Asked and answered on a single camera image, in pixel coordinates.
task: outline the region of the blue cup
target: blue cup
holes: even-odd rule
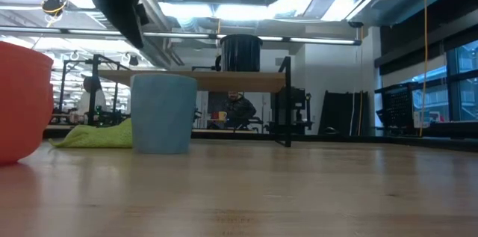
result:
[[[197,81],[186,76],[131,77],[133,148],[139,153],[177,154],[189,150]]]

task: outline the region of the black cylinder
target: black cylinder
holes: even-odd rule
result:
[[[258,72],[261,70],[262,40],[248,34],[233,34],[221,39],[222,70],[229,72]]]

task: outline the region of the man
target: man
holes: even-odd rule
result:
[[[238,127],[255,114],[254,105],[237,91],[228,92],[228,100],[224,108],[228,120],[226,127]]]

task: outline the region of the green towel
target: green towel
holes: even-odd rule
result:
[[[118,126],[96,128],[78,125],[60,143],[52,139],[50,144],[63,148],[132,148],[133,136],[131,119],[123,121]]]

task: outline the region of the person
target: person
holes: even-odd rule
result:
[[[84,115],[90,110],[90,94],[95,92],[95,107],[101,106],[103,111],[106,111],[106,98],[103,93],[102,85],[98,78],[87,76],[83,80],[84,92],[78,102],[78,110],[72,113],[70,120],[73,123],[82,122]]]
[[[226,127],[238,127],[256,113],[254,105],[237,91],[228,92],[224,109],[227,113]]]

